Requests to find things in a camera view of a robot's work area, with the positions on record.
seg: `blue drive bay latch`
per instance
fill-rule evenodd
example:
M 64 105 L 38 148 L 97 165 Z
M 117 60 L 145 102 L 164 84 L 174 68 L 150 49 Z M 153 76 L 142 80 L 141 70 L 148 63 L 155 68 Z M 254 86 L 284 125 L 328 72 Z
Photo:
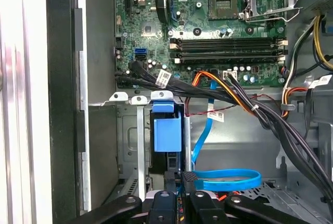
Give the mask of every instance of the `blue drive bay latch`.
M 152 112 L 154 119 L 155 152 L 182 151 L 182 114 L 174 101 L 154 101 Z

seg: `blue sata port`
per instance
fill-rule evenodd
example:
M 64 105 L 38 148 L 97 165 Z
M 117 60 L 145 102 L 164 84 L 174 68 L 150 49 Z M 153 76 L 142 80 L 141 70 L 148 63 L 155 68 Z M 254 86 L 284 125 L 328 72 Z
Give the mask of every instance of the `blue sata port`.
M 147 49 L 146 48 L 136 48 L 135 50 L 134 50 L 134 54 L 139 54 L 139 55 L 142 55 L 142 54 L 145 54 L 145 55 L 147 55 Z

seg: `motherboard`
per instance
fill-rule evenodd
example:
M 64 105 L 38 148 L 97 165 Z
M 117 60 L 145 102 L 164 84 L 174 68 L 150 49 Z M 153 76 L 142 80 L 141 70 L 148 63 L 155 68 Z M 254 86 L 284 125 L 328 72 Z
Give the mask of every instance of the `motherboard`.
M 242 86 L 283 86 L 285 22 L 265 12 L 285 0 L 252 0 L 255 20 L 247 18 L 249 1 L 116 0 L 117 71 L 130 75 L 129 62 L 139 60 L 155 76 L 164 69 L 188 83 L 209 71 L 231 74 Z M 200 82 L 209 85 L 207 78 Z

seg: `cpu socket lever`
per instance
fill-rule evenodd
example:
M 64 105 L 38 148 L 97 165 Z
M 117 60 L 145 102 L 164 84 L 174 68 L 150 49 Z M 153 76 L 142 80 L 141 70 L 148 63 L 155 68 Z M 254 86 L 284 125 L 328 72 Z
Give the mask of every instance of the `cpu socket lever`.
M 263 22 L 263 21 L 271 21 L 271 20 L 284 20 L 285 22 L 289 22 L 294 19 L 297 15 L 299 15 L 301 7 L 295 7 L 298 0 L 287 0 L 287 6 L 283 8 L 277 9 L 268 9 L 266 12 L 258 12 L 257 10 L 257 0 L 247 0 L 247 7 L 244 12 L 239 14 L 241 19 L 244 19 L 245 22 Z M 288 18 L 287 14 L 289 12 L 296 12 L 292 17 Z M 266 17 L 275 15 L 275 17 L 269 17 L 265 19 L 255 19 L 257 17 Z

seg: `green circuit board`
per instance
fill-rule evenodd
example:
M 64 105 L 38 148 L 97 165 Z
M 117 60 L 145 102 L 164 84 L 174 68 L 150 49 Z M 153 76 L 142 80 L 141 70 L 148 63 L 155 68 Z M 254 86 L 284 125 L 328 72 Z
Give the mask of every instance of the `green circuit board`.
M 128 70 L 128 63 L 135 59 L 135 48 L 146 48 L 147 59 L 143 63 L 145 68 L 155 76 L 163 67 L 174 77 L 191 83 L 196 71 L 199 70 L 216 69 L 222 74 L 223 71 L 237 69 L 236 76 L 242 86 L 283 86 L 284 79 L 280 70 L 284 62 L 235 64 L 230 61 L 228 64 L 183 65 L 175 63 L 170 58 L 172 50 L 169 48 L 170 38 L 219 39 L 221 29 L 232 30 L 227 38 L 284 38 L 286 32 L 285 23 L 282 20 L 246 23 L 235 15 L 235 8 L 230 6 L 230 3 L 236 3 L 233 0 L 169 0 L 169 3 L 170 21 L 169 24 L 162 24 L 156 12 L 155 0 L 145 0 L 143 4 L 133 3 L 131 13 L 125 10 L 125 0 L 116 0 L 116 37 L 123 41 L 121 58 L 116 59 L 118 71 Z M 284 3 L 285 0 L 257 0 L 257 10 L 264 12 L 268 9 L 281 8 Z M 236 11 L 242 10 L 241 0 L 237 0 L 237 5 Z M 176 12 L 181 13 L 180 17 L 176 15 Z M 197 28 L 201 31 L 199 36 L 195 35 Z M 149 65 L 152 61 L 155 61 L 156 65 Z M 200 85 L 209 86 L 209 84 L 209 80 L 203 79 Z M 124 83 L 118 84 L 118 87 L 129 88 L 136 85 Z

